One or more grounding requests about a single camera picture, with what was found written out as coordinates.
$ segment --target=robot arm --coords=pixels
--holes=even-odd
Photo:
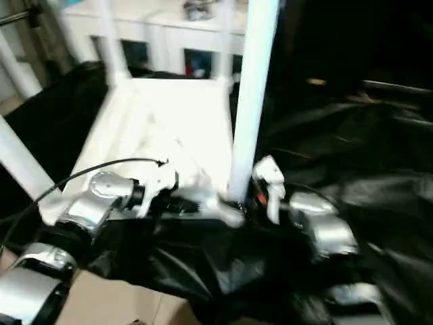
[[[175,170],[159,168],[145,186],[114,173],[96,174],[87,191],[69,204],[55,223],[31,244],[0,277],[0,325],[55,324],[69,289],[104,223],[125,219],[133,207],[137,218],[152,209],[166,219],[219,219],[230,227],[244,222],[244,212],[204,189],[175,191]],[[160,195],[168,191],[169,195]]]
[[[144,196],[138,181],[114,173],[95,175],[55,226],[0,277],[0,324],[55,324],[102,225],[110,215],[141,204]]]

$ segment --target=black cable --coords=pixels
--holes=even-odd
[[[147,161],[147,162],[152,162],[152,163],[157,163],[158,166],[162,166],[163,164],[165,164],[165,162],[159,161],[159,160],[155,160],[155,159],[150,159],[150,158],[126,158],[126,159],[118,159],[118,160],[112,160],[109,162],[105,162],[103,164],[99,164],[93,167],[90,167],[88,169],[85,169],[83,171],[79,171],[78,173],[75,173],[61,181],[59,181],[58,183],[56,183],[55,185],[51,186],[48,190],[46,190],[45,192],[43,192],[35,201],[33,201],[32,203],[30,203],[23,211],[19,212],[19,213],[15,213],[14,215],[10,215],[9,217],[6,217],[3,220],[0,220],[0,225],[3,225],[5,223],[9,223],[11,221],[13,221],[14,223],[11,225],[11,227],[8,229],[5,238],[3,239],[3,242],[1,243],[1,247],[3,248],[10,240],[12,234],[15,232],[15,229],[17,228],[18,224],[20,223],[20,221],[22,220],[23,217],[25,217],[27,214],[29,214],[32,210],[36,209],[38,207],[38,203],[44,199],[46,196],[48,196],[50,193],[52,193],[54,190],[56,190],[57,188],[59,188],[60,186],[68,183],[71,179],[80,177],[84,174],[90,173],[91,171],[94,171],[96,169],[99,168],[104,168],[107,166],[111,166],[111,165],[115,165],[115,164],[119,164],[119,163],[127,163],[127,162],[133,162],[133,161]]]

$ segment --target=white pole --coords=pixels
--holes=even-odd
[[[54,185],[53,180],[36,161],[14,130],[0,115],[0,163],[9,171],[24,191],[36,200],[44,191]],[[39,207],[44,222],[54,224],[62,211],[62,193],[53,191],[44,198]]]
[[[99,25],[103,36],[101,52],[107,69],[108,84],[117,85],[130,78],[131,74],[127,68],[122,46],[116,36],[111,0],[93,0],[93,7],[99,13]]]
[[[34,75],[25,74],[0,30],[0,63],[5,67],[20,96],[30,98],[42,90]]]
[[[279,0],[250,0],[248,4],[248,27],[228,191],[232,200],[245,199],[250,181],[278,10]]]
[[[236,10],[235,0],[224,0],[223,7],[219,12],[222,30],[221,30],[221,52],[219,54],[219,66],[217,70],[217,79],[226,82],[231,86],[231,75],[233,70],[233,55],[231,54],[233,30],[233,19]]]

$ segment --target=white table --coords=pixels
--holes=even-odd
[[[112,0],[119,39],[147,43],[154,70],[185,73],[184,49],[214,52],[213,67],[222,50],[222,5],[212,5],[214,18],[190,22],[183,13],[184,0]],[[92,2],[84,0],[64,10],[71,42],[81,61],[98,60],[91,36],[101,36]],[[243,54],[247,6],[238,5],[233,20],[231,52]]]

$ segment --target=metal object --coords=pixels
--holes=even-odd
[[[68,252],[41,242],[31,244],[24,254],[16,260],[14,265],[19,265],[26,259],[36,259],[61,272],[74,272],[78,268],[74,257]]]
[[[0,314],[31,325],[59,284],[60,280],[30,269],[9,270],[0,277]]]
[[[379,305],[382,298],[378,288],[369,283],[344,284],[328,290],[327,300],[339,306],[356,306],[364,303]]]
[[[70,221],[86,229],[90,235],[96,237],[100,226],[110,216],[115,202],[119,198],[102,198],[92,191],[82,193],[63,214],[59,221]]]
[[[358,244],[352,230],[324,198],[314,193],[297,192],[291,197],[288,208],[293,224],[310,237],[316,259],[357,253]]]
[[[101,172],[93,176],[89,189],[100,198],[121,198],[119,209],[123,209],[131,199],[134,181],[115,173]]]
[[[394,324],[392,317],[383,303],[382,296],[379,292],[377,286],[370,283],[355,283],[355,284],[342,284],[329,289],[326,292],[326,299],[328,303],[337,305],[339,307],[354,307],[364,304],[374,304],[378,308],[379,315],[370,315],[363,322],[362,318],[358,315],[352,317],[347,317],[345,319],[345,324],[352,324],[357,322],[357,324],[383,324],[391,325]]]
[[[17,22],[18,20],[25,19],[31,15],[30,11],[20,12],[18,14],[9,15],[6,17],[0,17],[0,27],[12,24],[13,22]]]
[[[245,222],[244,213],[226,205],[219,195],[203,188],[183,188],[173,193],[172,197],[182,197],[198,205],[197,213],[163,213],[164,219],[213,219],[221,220],[232,228],[238,228]]]
[[[363,84],[368,88],[390,89],[390,90],[402,91],[404,93],[414,93],[418,95],[427,95],[432,92],[432,90],[430,89],[395,85],[394,83],[382,83],[380,81],[372,81],[372,80],[364,80]]]

